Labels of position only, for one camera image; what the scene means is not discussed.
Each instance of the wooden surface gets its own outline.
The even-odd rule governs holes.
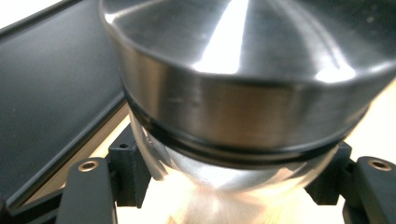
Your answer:
[[[374,156],[396,163],[396,81],[372,103],[368,114],[346,139],[352,159]],[[151,181],[142,209],[118,208],[119,223],[344,223],[337,206],[317,206],[303,189],[285,202],[267,206],[240,203],[189,185],[180,176]]]

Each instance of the metal cylinder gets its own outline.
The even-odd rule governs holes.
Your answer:
[[[387,1],[103,0],[139,122],[199,161],[324,153],[395,77]]]

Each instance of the metal lid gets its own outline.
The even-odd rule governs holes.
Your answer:
[[[359,122],[396,74],[394,9],[293,0],[101,6],[146,129],[169,133],[165,141],[195,159],[247,162],[321,148]]]

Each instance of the black bracket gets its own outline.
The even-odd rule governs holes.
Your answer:
[[[89,158],[74,164],[65,188],[12,211],[0,200],[0,223],[117,223],[115,202],[140,208],[150,179],[127,127],[110,146],[106,160]]]
[[[318,205],[335,205],[346,199],[346,224],[396,223],[396,166],[374,157],[350,157],[351,147],[342,143],[329,166],[305,190]]]

